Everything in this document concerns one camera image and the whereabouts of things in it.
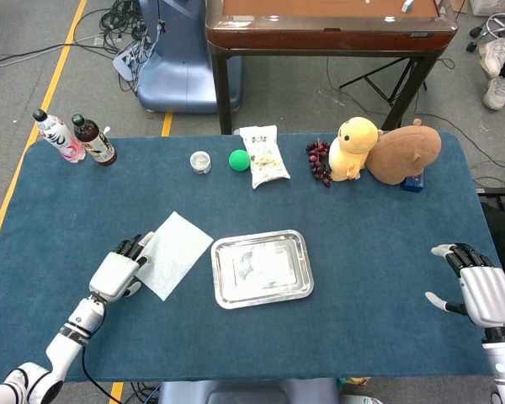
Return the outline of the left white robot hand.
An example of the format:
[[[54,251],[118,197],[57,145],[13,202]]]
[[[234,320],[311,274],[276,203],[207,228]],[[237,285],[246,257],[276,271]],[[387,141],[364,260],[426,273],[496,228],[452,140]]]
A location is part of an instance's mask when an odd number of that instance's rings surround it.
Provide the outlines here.
[[[149,257],[143,250],[155,233],[125,239],[107,254],[89,282],[89,291],[105,303],[133,295],[140,286],[133,281]]]

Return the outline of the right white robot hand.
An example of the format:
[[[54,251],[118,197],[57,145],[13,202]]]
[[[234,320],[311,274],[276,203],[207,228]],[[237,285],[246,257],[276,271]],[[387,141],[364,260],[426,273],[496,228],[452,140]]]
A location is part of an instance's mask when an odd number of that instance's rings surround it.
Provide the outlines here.
[[[440,244],[432,247],[431,253],[443,258],[454,270],[464,301],[448,302],[427,291],[428,301],[441,311],[468,316],[480,328],[505,327],[503,269],[464,243]]]

